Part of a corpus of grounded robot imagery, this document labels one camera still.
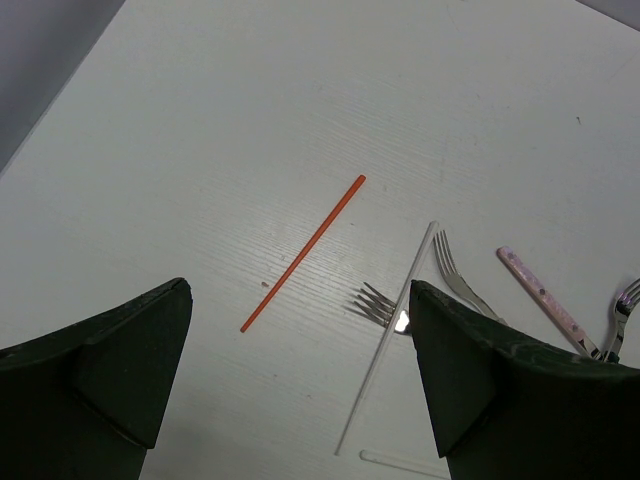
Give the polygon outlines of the fork with green patterned handle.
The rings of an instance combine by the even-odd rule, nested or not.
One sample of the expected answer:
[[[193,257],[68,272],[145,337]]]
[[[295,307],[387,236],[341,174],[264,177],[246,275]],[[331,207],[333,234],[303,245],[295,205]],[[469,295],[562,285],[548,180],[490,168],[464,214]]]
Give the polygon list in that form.
[[[603,359],[607,363],[618,363],[619,354],[624,343],[625,330],[633,310],[639,305],[639,283],[636,279],[624,288],[616,297],[612,306],[614,334]]]

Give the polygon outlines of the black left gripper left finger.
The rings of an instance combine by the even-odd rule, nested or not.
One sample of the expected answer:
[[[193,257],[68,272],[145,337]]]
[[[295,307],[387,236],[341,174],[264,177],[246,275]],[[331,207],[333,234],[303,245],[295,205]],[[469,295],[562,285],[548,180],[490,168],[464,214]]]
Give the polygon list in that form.
[[[1,352],[4,479],[137,479],[156,445],[188,334],[174,278]]]

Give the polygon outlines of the grey chopstick lying flat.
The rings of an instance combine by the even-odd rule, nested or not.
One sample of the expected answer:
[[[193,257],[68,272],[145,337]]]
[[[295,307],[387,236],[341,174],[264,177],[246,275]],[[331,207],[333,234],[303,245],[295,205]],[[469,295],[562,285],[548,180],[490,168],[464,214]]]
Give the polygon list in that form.
[[[373,450],[361,450],[359,452],[359,457],[363,461],[389,468],[396,468],[438,479],[451,478],[449,471],[437,464],[401,458]]]

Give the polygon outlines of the orange chopstick on left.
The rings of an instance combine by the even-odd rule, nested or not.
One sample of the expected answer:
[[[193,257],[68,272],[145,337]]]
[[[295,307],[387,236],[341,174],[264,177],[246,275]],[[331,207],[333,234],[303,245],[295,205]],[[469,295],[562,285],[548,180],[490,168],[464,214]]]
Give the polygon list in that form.
[[[335,222],[340,213],[346,208],[348,203],[352,200],[352,198],[356,195],[356,193],[360,190],[360,188],[366,182],[367,177],[363,174],[359,175],[348,190],[344,193],[344,195],[340,198],[340,200],[336,203],[324,221],[320,224],[317,230],[313,233],[310,239],[306,242],[306,244],[302,247],[296,257],[292,260],[280,278],[274,283],[266,296],[262,299],[262,301],[258,304],[255,310],[249,315],[247,320],[240,327],[241,333],[246,333],[247,330],[252,326],[252,324],[256,321],[259,315],[264,311],[267,305],[273,300],[279,290],[283,287],[286,281],[290,278],[290,276],[294,273],[294,271],[298,268],[301,262],[306,258],[306,256],[310,253],[310,251],[314,248],[314,246],[318,243],[318,241],[322,238],[322,236],[326,233],[329,227]]]

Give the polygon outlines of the white chopstick upright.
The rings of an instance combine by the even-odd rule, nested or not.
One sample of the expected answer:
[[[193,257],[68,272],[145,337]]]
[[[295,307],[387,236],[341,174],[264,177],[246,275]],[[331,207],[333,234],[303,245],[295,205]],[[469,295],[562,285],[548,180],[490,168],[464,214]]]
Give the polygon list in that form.
[[[373,379],[375,378],[375,375],[377,373],[378,370],[378,366],[379,363],[381,362],[381,359],[384,357],[389,344],[391,342],[392,336],[394,334],[395,331],[395,326],[399,320],[400,317],[400,313],[402,310],[402,306],[404,305],[404,303],[408,300],[408,296],[409,296],[409,290],[410,290],[410,286],[411,286],[411,282],[412,280],[417,276],[417,274],[419,273],[419,271],[421,270],[424,261],[425,261],[425,257],[428,253],[428,250],[430,248],[430,245],[433,242],[435,233],[437,231],[439,227],[439,222],[437,220],[433,220],[429,223],[428,228],[424,234],[424,237],[419,245],[418,251],[416,253],[416,256],[414,257],[414,260],[411,264],[411,267],[409,269],[409,272],[404,280],[404,283],[402,285],[402,288],[400,290],[397,302],[396,302],[396,306],[393,309],[389,324],[386,326],[386,329],[384,331],[383,336],[381,337],[381,340],[375,350],[375,353],[373,355],[373,358],[371,360],[371,363],[369,365],[369,368],[367,370],[367,373],[364,377],[363,383],[358,391],[358,395],[355,399],[355,402],[353,404],[353,407],[351,409],[351,412],[349,414],[349,417],[347,419],[347,422],[345,424],[345,427],[342,431],[342,434],[340,436],[340,439],[338,441],[338,444],[336,446],[336,449],[334,451],[334,455],[336,457],[341,455],[341,452],[343,450],[343,447],[345,446],[345,444],[347,443],[347,439],[349,438],[349,434],[350,431],[352,429],[352,427],[354,426],[354,423],[359,415],[359,412],[361,410],[361,406],[364,403],[368,391],[370,389],[371,383],[373,382]]]

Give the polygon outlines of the fork with pink handle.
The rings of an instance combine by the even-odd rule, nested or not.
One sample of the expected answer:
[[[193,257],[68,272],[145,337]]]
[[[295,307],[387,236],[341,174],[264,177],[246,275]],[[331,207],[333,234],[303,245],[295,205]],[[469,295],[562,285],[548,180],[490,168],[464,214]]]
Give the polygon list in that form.
[[[446,232],[444,230],[438,231],[433,242],[436,263],[446,285],[462,300],[471,303],[485,317],[506,325],[507,322],[499,317],[488,303],[469,286],[458,271]],[[496,255],[579,353],[597,361],[604,360],[603,353],[588,337],[584,329],[560,305],[512,249],[507,246],[500,247],[496,251]]]

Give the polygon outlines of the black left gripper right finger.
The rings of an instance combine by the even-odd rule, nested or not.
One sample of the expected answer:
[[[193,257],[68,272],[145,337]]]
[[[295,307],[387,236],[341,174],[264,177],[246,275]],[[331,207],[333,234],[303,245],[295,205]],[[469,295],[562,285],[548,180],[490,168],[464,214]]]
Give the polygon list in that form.
[[[635,479],[639,372],[489,319],[428,282],[409,318],[438,455],[454,479]]]

